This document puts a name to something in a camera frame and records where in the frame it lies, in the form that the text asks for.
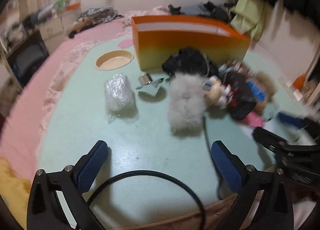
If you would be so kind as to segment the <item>dark clothes pile on bed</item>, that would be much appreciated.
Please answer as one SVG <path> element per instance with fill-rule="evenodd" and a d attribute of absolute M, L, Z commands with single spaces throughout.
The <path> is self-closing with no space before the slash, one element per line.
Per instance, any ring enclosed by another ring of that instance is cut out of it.
<path fill-rule="evenodd" d="M 224 23 L 230 23 L 231 21 L 231 16 L 225 8 L 216 6 L 210 1 L 179 7 L 168 5 L 168 9 L 171 15 L 199 16 L 219 20 Z"/>

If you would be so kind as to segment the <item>light green hanging garment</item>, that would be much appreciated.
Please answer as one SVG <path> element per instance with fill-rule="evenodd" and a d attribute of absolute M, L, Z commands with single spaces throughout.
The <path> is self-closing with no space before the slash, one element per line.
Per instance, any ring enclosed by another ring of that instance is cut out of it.
<path fill-rule="evenodd" d="M 267 3 L 263 0 L 238 0 L 231 8 L 235 14 L 230 25 L 239 33 L 258 41 L 264 31 Z"/>

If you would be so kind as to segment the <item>black cloth bundle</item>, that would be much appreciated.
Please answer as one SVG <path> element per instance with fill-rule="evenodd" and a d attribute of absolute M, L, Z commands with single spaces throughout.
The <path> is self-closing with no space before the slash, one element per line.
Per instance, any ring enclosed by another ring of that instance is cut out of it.
<path fill-rule="evenodd" d="M 176 73 L 220 77 L 218 66 L 205 53 L 191 47 L 182 48 L 176 55 L 170 55 L 162 64 L 162 70 L 170 77 Z"/>

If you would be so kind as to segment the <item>clear plastic wrapped bundle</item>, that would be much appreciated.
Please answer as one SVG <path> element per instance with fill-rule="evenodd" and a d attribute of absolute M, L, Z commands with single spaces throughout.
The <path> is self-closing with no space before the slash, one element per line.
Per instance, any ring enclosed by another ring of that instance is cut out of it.
<path fill-rule="evenodd" d="M 135 94 L 127 75 L 119 73 L 104 83 L 105 114 L 108 123 L 130 118 L 136 110 Z"/>

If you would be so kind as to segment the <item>plush doll with clothes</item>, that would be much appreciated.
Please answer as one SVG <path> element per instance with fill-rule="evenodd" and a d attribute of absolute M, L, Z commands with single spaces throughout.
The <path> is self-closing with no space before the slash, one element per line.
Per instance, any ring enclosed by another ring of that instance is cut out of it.
<path fill-rule="evenodd" d="M 263 127 L 263 111 L 277 92 L 272 78 L 236 60 L 223 64 L 218 71 L 218 76 L 203 82 L 207 105 L 226 109 L 233 120 L 249 127 Z"/>

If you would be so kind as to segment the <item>orange storage box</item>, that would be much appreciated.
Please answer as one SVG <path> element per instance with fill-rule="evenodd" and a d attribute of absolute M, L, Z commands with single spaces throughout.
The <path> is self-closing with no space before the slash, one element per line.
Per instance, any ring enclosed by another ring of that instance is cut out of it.
<path fill-rule="evenodd" d="M 217 64 L 242 61 L 251 39 L 222 21 L 184 15 L 131 18 L 132 38 L 141 70 L 160 69 L 170 55 L 191 47 Z"/>

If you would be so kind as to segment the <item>white fluffy fur piece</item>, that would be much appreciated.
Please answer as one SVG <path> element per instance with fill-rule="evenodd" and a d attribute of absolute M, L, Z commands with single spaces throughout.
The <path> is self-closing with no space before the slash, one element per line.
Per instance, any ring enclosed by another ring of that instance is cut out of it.
<path fill-rule="evenodd" d="M 198 75 L 175 74 L 169 85 L 168 122 L 175 134 L 194 133 L 202 128 L 206 110 L 203 79 Z"/>

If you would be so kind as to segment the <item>orange bottle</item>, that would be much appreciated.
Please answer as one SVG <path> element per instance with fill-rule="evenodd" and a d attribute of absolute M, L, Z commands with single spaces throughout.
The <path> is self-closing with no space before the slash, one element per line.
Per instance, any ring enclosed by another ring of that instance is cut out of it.
<path fill-rule="evenodd" d="M 292 86 L 296 88 L 297 90 L 302 91 L 304 87 L 304 82 L 306 81 L 306 76 L 303 74 L 295 79 Z"/>

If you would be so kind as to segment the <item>pink bed sheet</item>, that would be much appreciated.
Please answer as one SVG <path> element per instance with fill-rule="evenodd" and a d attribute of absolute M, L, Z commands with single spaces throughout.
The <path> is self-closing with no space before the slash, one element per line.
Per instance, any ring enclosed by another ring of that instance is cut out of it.
<path fill-rule="evenodd" d="M 122 19 L 81 32 L 65 40 L 48 57 L 24 88 L 6 118 L 1 133 L 1 157 L 6 158 L 17 176 L 32 180 L 37 166 L 37 151 L 41 142 L 40 123 L 44 98 L 51 79 L 63 57 L 75 46 L 91 40 L 108 41 L 123 30 Z"/>

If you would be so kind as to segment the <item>shiny silver cup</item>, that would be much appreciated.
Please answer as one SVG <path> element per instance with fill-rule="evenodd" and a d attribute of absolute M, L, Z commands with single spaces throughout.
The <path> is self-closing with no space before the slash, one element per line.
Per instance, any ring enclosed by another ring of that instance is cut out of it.
<path fill-rule="evenodd" d="M 162 86 L 164 79 L 154 80 L 149 73 L 144 73 L 138 78 L 136 90 L 148 96 L 155 97 Z"/>

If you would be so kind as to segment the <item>patterned clothes pile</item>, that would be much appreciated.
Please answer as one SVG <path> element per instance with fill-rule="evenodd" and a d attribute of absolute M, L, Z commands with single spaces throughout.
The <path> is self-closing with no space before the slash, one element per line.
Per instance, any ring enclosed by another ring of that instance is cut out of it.
<path fill-rule="evenodd" d="M 94 28 L 98 25 L 109 23 L 122 17 L 123 16 L 120 15 L 113 7 L 90 8 L 80 14 L 78 19 L 69 27 L 66 34 L 72 39 L 80 32 Z"/>

